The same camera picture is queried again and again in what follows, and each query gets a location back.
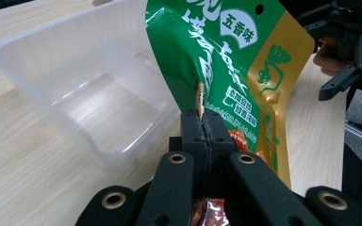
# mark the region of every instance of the green snack package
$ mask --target green snack package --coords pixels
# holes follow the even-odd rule
[[[290,187],[286,116],[314,41],[277,0],[149,0],[149,41],[181,110],[222,115],[242,151],[260,155]]]

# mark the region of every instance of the yellow package stripe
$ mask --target yellow package stripe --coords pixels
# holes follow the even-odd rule
[[[290,187],[286,116],[290,94],[314,49],[314,41],[284,13],[248,71],[252,93],[268,102],[276,115],[278,176]]]

